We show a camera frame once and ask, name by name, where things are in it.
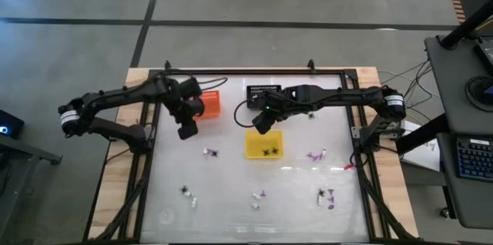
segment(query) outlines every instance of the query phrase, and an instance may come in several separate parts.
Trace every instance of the yellow bin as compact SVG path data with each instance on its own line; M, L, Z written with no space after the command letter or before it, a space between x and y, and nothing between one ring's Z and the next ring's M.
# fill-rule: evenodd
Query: yellow bin
M248 159L279 159L283 158L283 132L270 130L261 135L249 130L245 135L245 157Z

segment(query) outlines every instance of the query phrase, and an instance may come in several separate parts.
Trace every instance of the keyboard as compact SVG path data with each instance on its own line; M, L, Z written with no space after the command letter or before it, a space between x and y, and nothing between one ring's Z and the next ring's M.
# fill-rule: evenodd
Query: keyboard
M458 175L493 182L493 146L489 141L457 139Z

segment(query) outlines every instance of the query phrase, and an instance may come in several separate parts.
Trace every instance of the wooden board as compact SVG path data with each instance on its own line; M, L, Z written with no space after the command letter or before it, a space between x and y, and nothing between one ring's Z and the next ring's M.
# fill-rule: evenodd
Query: wooden board
M380 85L377 69L374 67L333 67L318 69L356 69L361 88ZM126 77L126 85L135 86L140 84L145 79L147 79L149 70L150 69L148 68L129 69ZM135 124L139 121L141 110L142 103L120 107L118 115L116 117L116 121L123 125ZM375 117L375 111L369 107L365 107L365 112L367 115L367 121L370 122ZM153 111L150 110L148 113L147 121L151 120L152 115ZM357 117L357 114L354 118L356 124L358 124L359 118ZM395 149L394 143L386 140L382 141L382 146L387 146ZM115 154L123 151L126 148L128 147L123 142L112 143L109 147L108 157L114 156ZM396 216L397 220L403 225L403 227L409 233L417 237L418 229L414 221L414 216L411 209L411 202L409 201L409 196L407 194L407 188L405 185L404 175L402 173L401 163L399 161L398 155L394 152L383 149L380 152L375 153L375 159L377 163L377 171L381 183L381 189L384 196L384 202L390 208L392 213ZM89 230L89 238L97 237L106 228L108 223L111 222L112 218L116 215L116 213L122 206L125 199L126 186L128 183L131 162L132 154L125 153L115 159L112 159L109 163L106 164L102 175L102 182L99 189L96 208ZM131 219L129 221L129 227L127 229L127 233L129 236L132 235L133 222L135 220L133 218L135 218L136 204L137 202L133 206L130 216ZM372 206L372 215L374 218L377 236L381 237L382 235L380 223L378 222L378 212L376 211L374 206Z

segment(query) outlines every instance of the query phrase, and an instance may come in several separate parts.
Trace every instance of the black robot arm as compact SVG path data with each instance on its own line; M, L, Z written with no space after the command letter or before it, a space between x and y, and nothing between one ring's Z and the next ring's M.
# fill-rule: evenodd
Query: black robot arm
M104 109L135 102L161 102L175 117L176 123L181 124L179 137L187 139L198 132L193 117L203 113L204 104L199 98L201 94L202 90L194 77L177 82L167 77L165 72L160 72L138 86L87 93L60 106L59 114L66 137L98 133L106 138L123 139L133 153L144 153L149 149L149 144L141 126L119 125L97 118L96 114Z
M279 92L266 91L260 97L262 113L252 121L260 134L267 133L275 122L326 106L370 106L377 111L377 116L369 126L353 133L353 136L357 136L360 153L376 151L381 132L390 123L400 122L406 116L402 95L387 86L322 89L319 86L301 85L287 87Z

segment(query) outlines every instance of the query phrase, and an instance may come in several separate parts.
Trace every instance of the concrete floor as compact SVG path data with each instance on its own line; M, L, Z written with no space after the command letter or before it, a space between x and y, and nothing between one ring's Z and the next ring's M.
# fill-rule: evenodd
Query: concrete floor
M0 17L143 19L149 0L0 0ZM158 0L154 19L346 22L453 25L450 0ZM8 238L36 244L82 238L108 142L98 136L65 139L57 107L75 96L123 84L140 26L0 24L0 107L26 121L22 140L64 156L42 164ZM159 27L149 30L139 66L375 65L401 72L426 58L423 39L447 32L354 29L235 29ZM390 76L381 73L381 79ZM421 82L437 92L431 74ZM389 82L404 91L408 82ZM412 102L425 97L417 91ZM419 105L433 118L438 99ZM410 112L415 122L425 122ZM101 116L114 119L116 111ZM493 231L442 220L441 190L409 189L421 237L485 241Z

